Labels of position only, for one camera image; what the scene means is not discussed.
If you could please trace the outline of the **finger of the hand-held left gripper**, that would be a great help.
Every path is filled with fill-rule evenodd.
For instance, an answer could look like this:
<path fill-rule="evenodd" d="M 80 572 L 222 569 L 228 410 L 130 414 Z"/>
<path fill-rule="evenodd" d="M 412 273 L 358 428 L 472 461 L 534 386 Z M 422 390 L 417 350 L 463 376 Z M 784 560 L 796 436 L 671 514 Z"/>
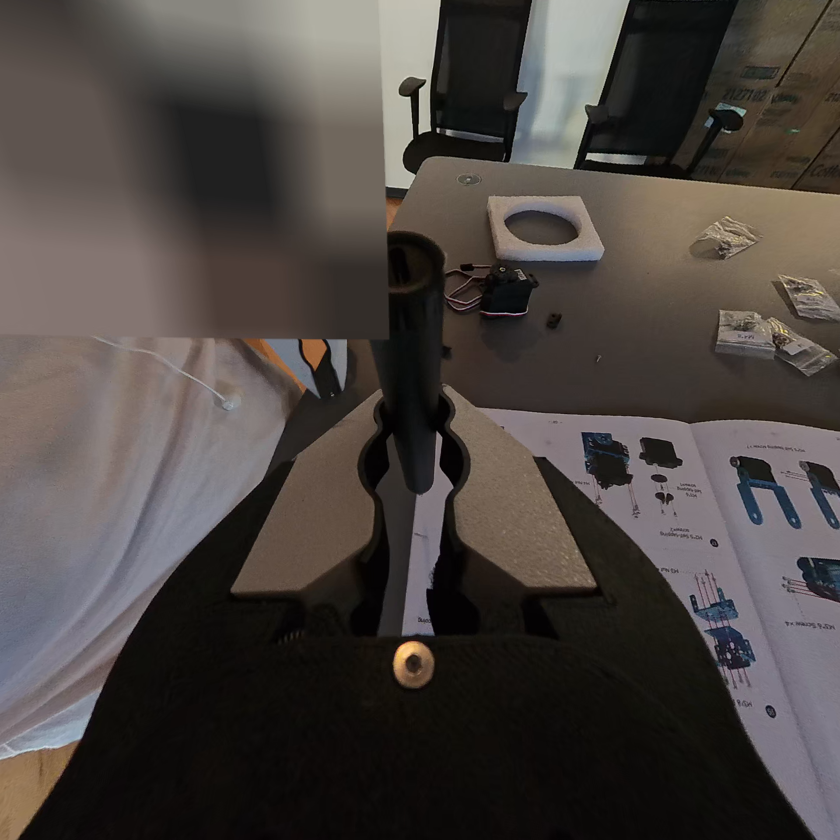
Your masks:
<path fill-rule="evenodd" d="M 345 339 L 300 339 L 302 382 L 322 400 L 343 393 L 347 380 L 348 347 Z"/>

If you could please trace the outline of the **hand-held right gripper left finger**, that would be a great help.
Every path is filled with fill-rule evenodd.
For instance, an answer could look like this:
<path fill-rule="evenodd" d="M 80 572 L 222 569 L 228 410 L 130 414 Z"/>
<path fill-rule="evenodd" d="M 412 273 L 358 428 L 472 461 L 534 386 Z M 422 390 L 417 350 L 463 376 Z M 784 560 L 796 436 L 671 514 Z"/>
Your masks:
<path fill-rule="evenodd" d="M 377 635 L 390 552 L 376 491 L 390 435 L 377 390 L 295 458 L 233 597 L 330 607 L 352 634 Z"/>

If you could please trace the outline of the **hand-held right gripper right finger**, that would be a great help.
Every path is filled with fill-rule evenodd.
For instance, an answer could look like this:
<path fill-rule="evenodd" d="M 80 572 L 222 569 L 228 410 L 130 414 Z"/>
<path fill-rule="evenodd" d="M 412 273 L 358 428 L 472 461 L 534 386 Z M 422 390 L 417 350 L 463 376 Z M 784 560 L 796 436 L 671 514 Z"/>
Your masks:
<path fill-rule="evenodd" d="M 427 588 L 437 636 L 555 636 L 543 600 L 597 583 L 531 451 L 443 385 L 437 464 L 450 489 Z"/>

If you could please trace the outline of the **black screwdriver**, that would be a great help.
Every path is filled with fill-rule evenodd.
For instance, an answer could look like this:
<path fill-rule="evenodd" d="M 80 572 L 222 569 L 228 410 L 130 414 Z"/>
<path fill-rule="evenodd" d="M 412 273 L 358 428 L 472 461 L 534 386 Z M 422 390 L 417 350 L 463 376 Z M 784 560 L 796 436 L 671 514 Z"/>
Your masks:
<path fill-rule="evenodd" d="M 386 243 L 390 332 L 375 360 L 406 487 L 421 495 L 434 482 L 445 256 L 416 233 Z"/>

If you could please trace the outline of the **black servo motor with wires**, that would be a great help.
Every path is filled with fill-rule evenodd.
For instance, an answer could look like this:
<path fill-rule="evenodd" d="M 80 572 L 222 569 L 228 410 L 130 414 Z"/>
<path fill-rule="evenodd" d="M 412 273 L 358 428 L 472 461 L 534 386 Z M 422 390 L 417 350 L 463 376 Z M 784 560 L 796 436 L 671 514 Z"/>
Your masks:
<path fill-rule="evenodd" d="M 537 277 L 524 269 L 504 263 L 491 265 L 461 264 L 449 269 L 444 277 L 460 276 L 460 286 L 444 292 L 444 300 L 454 312 L 476 311 L 485 319 L 518 319 L 529 312 L 532 291 L 539 286 Z"/>

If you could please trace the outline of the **white foam square frame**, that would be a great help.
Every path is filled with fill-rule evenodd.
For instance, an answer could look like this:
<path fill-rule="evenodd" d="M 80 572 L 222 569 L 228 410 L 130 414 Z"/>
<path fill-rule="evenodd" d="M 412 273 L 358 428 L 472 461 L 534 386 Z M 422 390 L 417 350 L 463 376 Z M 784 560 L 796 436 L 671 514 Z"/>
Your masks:
<path fill-rule="evenodd" d="M 580 196 L 489 196 L 487 212 L 490 233 L 499 260 L 523 263 L 599 261 L 605 247 Z M 538 212 L 564 219 L 573 225 L 576 237 L 566 244 L 534 244 L 510 231 L 509 217 Z"/>

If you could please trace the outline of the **dark grey desk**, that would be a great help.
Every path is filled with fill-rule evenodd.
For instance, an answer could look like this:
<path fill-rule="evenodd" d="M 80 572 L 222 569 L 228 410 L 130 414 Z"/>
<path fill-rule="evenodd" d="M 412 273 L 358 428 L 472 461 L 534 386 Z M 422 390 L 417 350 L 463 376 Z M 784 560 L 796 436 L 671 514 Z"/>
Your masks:
<path fill-rule="evenodd" d="M 477 173 L 482 183 L 458 184 Z M 695 425 L 790 424 L 838 433 L 838 362 L 807 377 L 777 359 L 716 353 L 718 311 L 792 315 L 775 276 L 838 261 L 838 196 L 435 158 L 392 231 L 447 256 L 487 262 L 489 196 L 580 196 L 605 241 L 599 261 L 538 262 L 532 313 L 477 321 L 450 313 L 440 379 L 481 406 Z M 729 259 L 689 253 L 730 216 L 763 238 Z M 560 326 L 545 326 L 561 312 Z M 597 354 L 602 354 L 595 364 Z"/>

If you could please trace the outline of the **illustrated instruction booklet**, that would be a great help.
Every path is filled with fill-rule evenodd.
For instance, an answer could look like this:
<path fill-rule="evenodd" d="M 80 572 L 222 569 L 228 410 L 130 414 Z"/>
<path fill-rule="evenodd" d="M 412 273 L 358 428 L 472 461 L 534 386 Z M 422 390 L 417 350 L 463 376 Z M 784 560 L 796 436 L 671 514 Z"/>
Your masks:
<path fill-rule="evenodd" d="M 485 414 L 656 562 L 815 838 L 838 838 L 838 433 Z"/>

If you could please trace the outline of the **person in white shirt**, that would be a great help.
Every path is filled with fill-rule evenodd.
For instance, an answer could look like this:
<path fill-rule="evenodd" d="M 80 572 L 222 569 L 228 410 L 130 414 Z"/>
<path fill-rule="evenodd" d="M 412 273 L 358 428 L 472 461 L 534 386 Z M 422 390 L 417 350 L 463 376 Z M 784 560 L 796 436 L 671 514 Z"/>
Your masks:
<path fill-rule="evenodd" d="M 155 594 L 264 478 L 302 387 L 254 339 L 1 344 L 5 760 L 81 737 Z"/>

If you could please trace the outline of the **black office chair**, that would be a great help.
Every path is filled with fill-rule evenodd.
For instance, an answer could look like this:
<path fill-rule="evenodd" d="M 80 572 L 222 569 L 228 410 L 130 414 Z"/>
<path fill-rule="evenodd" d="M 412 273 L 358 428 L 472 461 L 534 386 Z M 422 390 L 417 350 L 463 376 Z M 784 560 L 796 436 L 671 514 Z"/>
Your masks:
<path fill-rule="evenodd" d="M 430 130 L 420 133 L 419 92 L 426 80 L 407 77 L 398 94 L 409 98 L 413 139 L 405 169 L 418 173 L 435 156 L 507 163 L 518 113 L 528 94 L 518 90 L 530 1 L 443 1 L 432 80 Z"/>
<path fill-rule="evenodd" d="M 710 110 L 711 126 L 690 163 L 674 163 L 736 6 L 629 2 L 600 101 L 584 107 L 576 170 L 689 180 L 722 130 L 741 129 L 738 112 Z"/>

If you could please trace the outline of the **brown cardboard boxes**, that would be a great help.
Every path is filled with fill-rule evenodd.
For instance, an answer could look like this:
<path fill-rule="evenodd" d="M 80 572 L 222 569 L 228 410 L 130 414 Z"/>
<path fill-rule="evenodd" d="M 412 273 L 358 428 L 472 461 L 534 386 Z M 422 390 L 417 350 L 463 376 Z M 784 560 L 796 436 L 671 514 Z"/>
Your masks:
<path fill-rule="evenodd" d="M 741 1 L 674 162 L 687 167 L 709 111 L 742 115 L 698 163 L 698 181 L 792 188 L 838 128 L 839 6 Z"/>

